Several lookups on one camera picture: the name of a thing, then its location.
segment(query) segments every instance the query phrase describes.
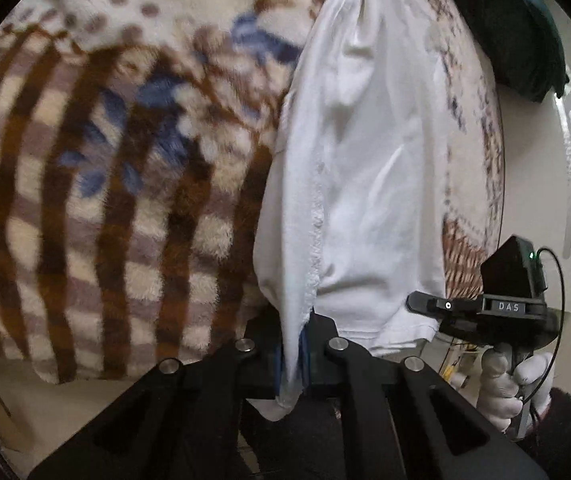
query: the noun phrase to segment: gloved finger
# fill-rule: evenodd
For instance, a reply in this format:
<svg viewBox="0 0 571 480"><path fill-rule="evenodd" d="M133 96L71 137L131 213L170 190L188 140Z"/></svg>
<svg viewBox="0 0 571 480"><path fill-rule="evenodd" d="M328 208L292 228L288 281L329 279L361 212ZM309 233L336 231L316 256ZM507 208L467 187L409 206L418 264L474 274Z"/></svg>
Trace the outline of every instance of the gloved finger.
<svg viewBox="0 0 571 480"><path fill-rule="evenodd" d="M491 424L497 428L501 433L503 433L510 425L509 418L500 418L498 416L492 415L491 413L484 413L482 410L479 410L481 414L487 418Z"/></svg>
<svg viewBox="0 0 571 480"><path fill-rule="evenodd" d="M523 402L516 397L502 399L500 397L490 397L479 394L477 409L480 412L495 415L498 418L513 418L521 413Z"/></svg>
<svg viewBox="0 0 571 480"><path fill-rule="evenodd" d="M499 377L509 370L509 364L505 354L494 348L489 348L483 352L481 369L488 377Z"/></svg>
<svg viewBox="0 0 571 480"><path fill-rule="evenodd" d="M518 393L519 386L508 374L499 377L488 377L482 374L481 389L491 397L508 398L514 397Z"/></svg>
<svg viewBox="0 0 571 480"><path fill-rule="evenodd" d="M533 384L542 377L550 365L551 360L552 354L549 352L528 357L515 368L515 381L521 386Z"/></svg>

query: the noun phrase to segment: person's arm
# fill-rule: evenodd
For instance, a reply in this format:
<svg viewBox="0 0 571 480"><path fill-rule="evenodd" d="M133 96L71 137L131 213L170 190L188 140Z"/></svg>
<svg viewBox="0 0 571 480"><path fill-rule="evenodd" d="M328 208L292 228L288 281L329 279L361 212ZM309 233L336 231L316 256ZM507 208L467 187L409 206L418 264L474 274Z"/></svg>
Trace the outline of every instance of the person's arm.
<svg viewBox="0 0 571 480"><path fill-rule="evenodd" d="M571 395L553 388L541 423L519 446L546 471L550 480L571 480Z"/></svg>

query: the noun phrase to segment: dark green pillow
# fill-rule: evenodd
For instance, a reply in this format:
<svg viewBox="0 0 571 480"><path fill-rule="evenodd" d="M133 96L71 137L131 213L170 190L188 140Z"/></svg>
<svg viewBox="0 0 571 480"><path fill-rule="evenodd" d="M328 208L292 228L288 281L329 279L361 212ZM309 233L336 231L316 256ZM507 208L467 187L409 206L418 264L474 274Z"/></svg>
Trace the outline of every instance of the dark green pillow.
<svg viewBox="0 0 571 480"><path fill-rule="evenodd" d="M540 103L568 81L563 45L543 0L454 0L498 82Z"/></svg>

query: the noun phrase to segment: hand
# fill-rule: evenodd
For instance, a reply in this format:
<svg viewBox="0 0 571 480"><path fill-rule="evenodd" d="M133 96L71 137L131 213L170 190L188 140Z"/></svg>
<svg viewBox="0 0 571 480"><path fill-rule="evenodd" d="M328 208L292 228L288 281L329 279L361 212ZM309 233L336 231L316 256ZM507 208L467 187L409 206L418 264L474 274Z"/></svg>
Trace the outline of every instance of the hand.
<svg viewBox="0 0 571 480"><path fill-rule="evenodd" d="M507 372L510 365L500 349L491 348L486 350L481 359L481 389L477 400L477 409L499 430L505 431L510 425L510 420L521 413L523 402L515 395L520 386L532 385L528 388L532 391L539 381L552 359L552 354L545 352L535 354L527 358L515 368L515 373L510 376ZM554 377L554 366L543 386L532 398L532 405L539 416L543 418L550 401L550 390ZM528 427L532 426L531 416L528 414Z"/></svg>

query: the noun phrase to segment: plaid blanket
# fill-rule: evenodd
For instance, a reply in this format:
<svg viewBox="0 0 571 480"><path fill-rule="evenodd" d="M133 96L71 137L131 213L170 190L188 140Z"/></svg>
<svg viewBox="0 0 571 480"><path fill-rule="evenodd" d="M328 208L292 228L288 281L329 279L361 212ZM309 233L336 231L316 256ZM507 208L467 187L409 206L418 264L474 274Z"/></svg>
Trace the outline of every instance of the plaid blanket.
<svg viewBox="0 0 571 480"><path fill-rule="evenodd" d="M139 377L243 333L280 104L324 0L22 0L0 27L0 356ZM451 110L448 289L497 246L491 69L430 0Z"/></svg>

